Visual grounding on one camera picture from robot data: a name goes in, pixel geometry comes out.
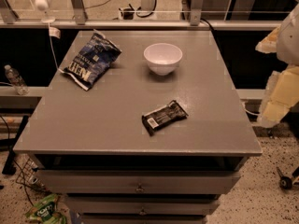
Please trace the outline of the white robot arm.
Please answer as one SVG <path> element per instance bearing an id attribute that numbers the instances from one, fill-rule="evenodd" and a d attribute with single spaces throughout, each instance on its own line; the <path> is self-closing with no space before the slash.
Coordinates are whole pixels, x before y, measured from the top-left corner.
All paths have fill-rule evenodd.
<path id="1" fill-rule="evenodd" d="M 278 59 L 299 65 L 299 4 L 281 23 L 277 41 Z"/>

